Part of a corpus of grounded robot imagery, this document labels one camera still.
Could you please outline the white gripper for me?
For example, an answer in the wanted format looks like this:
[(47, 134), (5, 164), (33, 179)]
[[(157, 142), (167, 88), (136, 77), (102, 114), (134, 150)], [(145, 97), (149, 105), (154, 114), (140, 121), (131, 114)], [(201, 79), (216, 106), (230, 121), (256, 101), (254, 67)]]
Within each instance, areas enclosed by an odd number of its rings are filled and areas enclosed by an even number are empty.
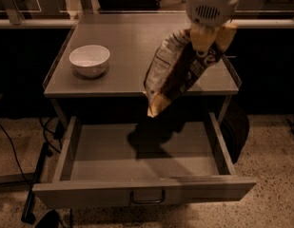
[(222, 52), (229, 48), (238, 25), (225, 22), (235, 13), (239, 2), (240, 0), (186, 0), (186, 15), (196, 23), (191, 25), (190, 41), (199, 57), (208, 54), (214, 41)]

